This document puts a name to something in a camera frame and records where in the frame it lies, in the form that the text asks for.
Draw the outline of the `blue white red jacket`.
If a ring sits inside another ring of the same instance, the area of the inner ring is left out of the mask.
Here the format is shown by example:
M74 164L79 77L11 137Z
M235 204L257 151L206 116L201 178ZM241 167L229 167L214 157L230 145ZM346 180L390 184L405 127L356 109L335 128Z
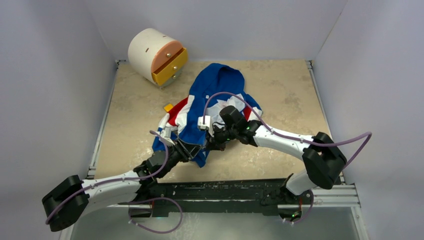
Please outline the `blue white red jacket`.
M206 141L206 133L198 128L198 120L204 115L210 116L213 123L222 123L219 112L234 106L247 121L258 120L262 108L244 89L245 79L239 70L211 63L195 78L188 96L159 121L157 130L170 129L172 140L180 137L186 143L201 145Z

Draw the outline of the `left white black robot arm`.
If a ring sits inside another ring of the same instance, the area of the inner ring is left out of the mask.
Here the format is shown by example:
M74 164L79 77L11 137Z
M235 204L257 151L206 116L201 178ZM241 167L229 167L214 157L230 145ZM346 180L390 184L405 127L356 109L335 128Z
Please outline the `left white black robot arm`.
M42 198L46 225L52 232L64 230L91 212L114 204L149 199L149 189L179 162L189 162L203 150L201 144L180 139L165 150L155 151L150 158L133 170L101 179L80 179L71 175Z

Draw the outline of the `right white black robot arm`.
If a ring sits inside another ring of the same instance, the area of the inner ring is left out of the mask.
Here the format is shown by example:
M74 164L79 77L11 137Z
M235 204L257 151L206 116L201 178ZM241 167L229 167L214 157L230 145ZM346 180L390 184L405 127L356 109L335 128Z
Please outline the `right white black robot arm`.
M210 148L223 149L224 144L238 140L244 145L273 149L301 160L305 169L290 175L282 186L280 196L288 204L312 188L330 190L347 164L346 157L324 132L301 135L266 125L251 115L244 116L232 105L218 114L218 123L209 115L200 116L198 128L208 132Z

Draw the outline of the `small yellow grey block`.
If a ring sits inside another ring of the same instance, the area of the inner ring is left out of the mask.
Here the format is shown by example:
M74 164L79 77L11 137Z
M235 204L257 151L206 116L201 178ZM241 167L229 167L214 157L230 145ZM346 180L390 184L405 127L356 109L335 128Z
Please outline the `small yellow grey block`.
M168 113L172 110L174 106L171 103L166 104L163 109Z

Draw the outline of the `round white drawer cabinet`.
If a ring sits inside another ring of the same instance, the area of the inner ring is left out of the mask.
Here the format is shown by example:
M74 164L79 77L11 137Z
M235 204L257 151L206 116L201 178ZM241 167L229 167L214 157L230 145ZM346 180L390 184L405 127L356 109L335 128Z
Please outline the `round white drawer cabinet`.
M170 85L189 60L183 44L154 29L139 32L127 50L131 67L159 88Z

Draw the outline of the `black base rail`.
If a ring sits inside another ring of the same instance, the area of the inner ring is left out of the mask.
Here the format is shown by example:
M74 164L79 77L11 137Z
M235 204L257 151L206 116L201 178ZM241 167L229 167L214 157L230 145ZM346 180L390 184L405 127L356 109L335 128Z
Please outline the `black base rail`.
M237 213L298 218L312 202L307 190L294 195L285 178L201 182L154 182L137 191L132 204L150 204L154 217L170 213Z

